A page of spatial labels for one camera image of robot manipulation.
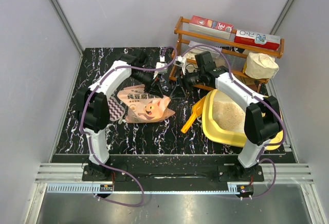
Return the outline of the yellow plastic litter scoop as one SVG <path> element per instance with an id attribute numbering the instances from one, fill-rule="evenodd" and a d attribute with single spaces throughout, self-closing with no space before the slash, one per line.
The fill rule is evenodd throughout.
<path id="1" fill-rule="evenodd" d="M 203 106 L 204 106 L 204 102 L 205 102 L 205 98 L 206 96 L 204 96 L 203 98 L 201 98 L 199 101 L 197 101 L 193 106 L 192 106 L 192 113 L 191 116 L 189 117 L 189 119 L 187 120 L 187 122 L 184 124 L 184 126 L 182 127 L 182 129 L 180 130 L 183 134 L 185 134 L 188 129 L 192 126 L 192 124 L 194 123 L 194 121 L 202 115 L 203 112 Z"/>

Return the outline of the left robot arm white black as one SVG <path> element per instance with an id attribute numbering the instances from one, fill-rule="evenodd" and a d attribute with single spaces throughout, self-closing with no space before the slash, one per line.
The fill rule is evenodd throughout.
<path id="1" fill-rule="evenodd" d="M 111 68 L 88 88 L 78 90 L 77 119 L 79 131 L 88 139 L 89 161 L 94 167 L 93 174 L 99 180 L 111 176 L 111 167 L 106 165 L 109 153 L 106 149 L 105 129 L 110 123 L 111 114 L 118 112 L 116 107 L 109 107 L 109 100 L 119 85 L 128 78 L 133 78 L 144 85 L 146 96 L 163 97 L 162 88 L 153 72 L 166 69 L 143 68 L 148 56 L 141 49 L 133 54 L 120 54 Z"/>

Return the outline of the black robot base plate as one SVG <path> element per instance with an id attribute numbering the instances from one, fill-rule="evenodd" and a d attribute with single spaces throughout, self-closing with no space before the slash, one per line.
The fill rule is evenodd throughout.
<path id="1" fill-rule="evenodd" d="M 250 172 L 237 175 L 234 165 L 143 165 L 143 164 L 119 164 L 118 169 L 127 171 L 136 178 L 201 178 L 214 179 L 219 182 L 263 182 L 262 168 L 257 166 Z"/>

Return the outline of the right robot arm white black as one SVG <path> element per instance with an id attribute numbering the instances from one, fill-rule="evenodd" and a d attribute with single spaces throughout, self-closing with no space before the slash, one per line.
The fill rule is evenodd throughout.
<path id="1" fill-rule="evenodd" d="M 176 80 L 184 92 L 203 84 L 211 87 L 202 106 L 205 136 L 213 142 L 241 147 L 234 176 L 240 181 L 252 175 L 268 146 L 277 148 L 284 140 L 284 123 L 274 96 L 264 96 L 238 80 L 229 66 L 218 67 L 209 51 L 195 56 L 198 69 L 186 70 L 185 56 L 175 59 L 180 69 Z"/>

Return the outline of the pink cat litter bag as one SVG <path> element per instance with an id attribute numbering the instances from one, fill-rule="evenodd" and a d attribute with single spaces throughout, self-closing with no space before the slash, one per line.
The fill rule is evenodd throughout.
<path id="1" fill-rule="evenodd" d="M 127 123 L 156 123 L 175 114 L 168 108 L 171 99 L 144 92 L 144 85 L 126 87 L 119 91 L 117 97 L 127 107 Z"/>

